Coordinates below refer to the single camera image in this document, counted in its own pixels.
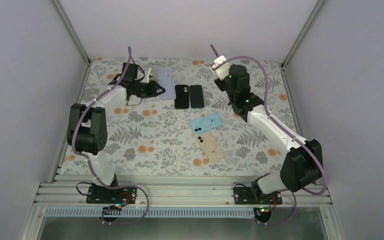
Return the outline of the lilac phone case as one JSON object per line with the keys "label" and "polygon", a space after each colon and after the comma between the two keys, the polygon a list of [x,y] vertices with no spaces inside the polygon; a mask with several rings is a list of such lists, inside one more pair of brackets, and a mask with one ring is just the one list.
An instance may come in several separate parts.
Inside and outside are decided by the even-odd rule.
{"label": "lilac phone case", "polygon": [[160,95],[163,101],[174,100],[176,98],[174,73],[171,68],[159,68],[157,70],[158,84],[165,89]]}

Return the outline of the black phone case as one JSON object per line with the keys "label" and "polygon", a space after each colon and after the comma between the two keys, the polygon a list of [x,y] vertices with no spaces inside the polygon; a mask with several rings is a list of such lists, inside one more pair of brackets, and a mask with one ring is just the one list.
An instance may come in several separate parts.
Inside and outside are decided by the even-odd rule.
{"label": "black phone case", "polygon": [[190,107],[189,86],[185,84],[177,84],[175,89],[174,108],[184,110]]}

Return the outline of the dark teal smartphone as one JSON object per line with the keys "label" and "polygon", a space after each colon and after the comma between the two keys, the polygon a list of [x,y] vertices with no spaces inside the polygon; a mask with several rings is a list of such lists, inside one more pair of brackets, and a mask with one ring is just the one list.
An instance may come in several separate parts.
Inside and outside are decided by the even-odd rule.
{"label": "dark teal smartphone", "polygon": [[203,88],[201,85],[189,86],[190,107],[192,109],[201,109],[205,107]]}

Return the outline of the beige phone case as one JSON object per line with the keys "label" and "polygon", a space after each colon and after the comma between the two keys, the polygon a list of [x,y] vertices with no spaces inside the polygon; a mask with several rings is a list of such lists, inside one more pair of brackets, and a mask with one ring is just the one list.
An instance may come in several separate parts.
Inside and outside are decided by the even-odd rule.
{"label": "beige phone case", "polygon": [[195,138],[210,163],[214,164],[225,158],[225,153],[210,131],[200,133]]}

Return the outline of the magenta smartphone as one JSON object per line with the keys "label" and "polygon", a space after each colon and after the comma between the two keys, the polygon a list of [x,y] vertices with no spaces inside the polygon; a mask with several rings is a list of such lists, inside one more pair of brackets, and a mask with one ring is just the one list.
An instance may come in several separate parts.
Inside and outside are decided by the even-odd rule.
{"label": "magenta smartphone", "polygon": [[213,44],[210,44],[210,48],[213,51],[214,55],[218,58],[220,54],[218,53],[218,51],[216,50]]}

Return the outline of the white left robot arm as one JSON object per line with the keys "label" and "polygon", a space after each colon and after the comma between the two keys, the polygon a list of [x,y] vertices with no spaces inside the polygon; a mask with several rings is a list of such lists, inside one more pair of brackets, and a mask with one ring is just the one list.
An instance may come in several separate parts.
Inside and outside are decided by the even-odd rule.
{"label": "white left robot arm", "polygon": [[107,110],[128,104],[131,96],[139,99],[165,93],[151,73],[136,63],[125,62],[107,89],[86,104],[70,107],[66,141],[76,155],[85,157],[92,173],[91,185],[100,187],[99,196],[111,203],[119,197],[116,174],[110,167],[104,149],[108,140]]}

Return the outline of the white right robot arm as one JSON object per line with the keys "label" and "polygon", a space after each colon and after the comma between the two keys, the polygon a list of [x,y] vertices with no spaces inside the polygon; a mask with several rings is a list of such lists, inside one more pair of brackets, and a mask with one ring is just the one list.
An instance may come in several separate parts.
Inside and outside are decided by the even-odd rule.
{"label": "white right robot arm", "polygon": [[264,100],[251,92],[250,75],[245,66],[226,63],[213,65],[213,68],[218,76],[214,82],[227,93],[234,113],[285,152],[280,171],[263,175],[251,183],[250,195],[254,202],[262,204],[274,192],[295,193],[320,178],[325,179],[321,144],[294,133],[268,110]]}

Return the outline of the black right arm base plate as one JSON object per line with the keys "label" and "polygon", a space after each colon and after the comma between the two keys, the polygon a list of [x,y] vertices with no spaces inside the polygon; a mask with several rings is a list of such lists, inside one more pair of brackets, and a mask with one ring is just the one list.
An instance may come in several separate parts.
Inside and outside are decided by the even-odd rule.
{"label": "black right arm base plate", "polygon": [[244,185],[233,187],[233,198],[236,205],[281,205],[283,203],[282,194],[279,191],[264,194]]}

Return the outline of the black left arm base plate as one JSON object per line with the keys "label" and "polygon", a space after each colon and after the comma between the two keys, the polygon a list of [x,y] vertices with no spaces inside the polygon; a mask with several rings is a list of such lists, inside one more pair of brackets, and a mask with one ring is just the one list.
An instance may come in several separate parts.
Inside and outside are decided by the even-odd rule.
{"label": "black left arm base plate", "polygon": [[137,188],[125,187],[115,190],[103,186],[92,185],[86,196],[87,204],[134,204],[136,201]]}

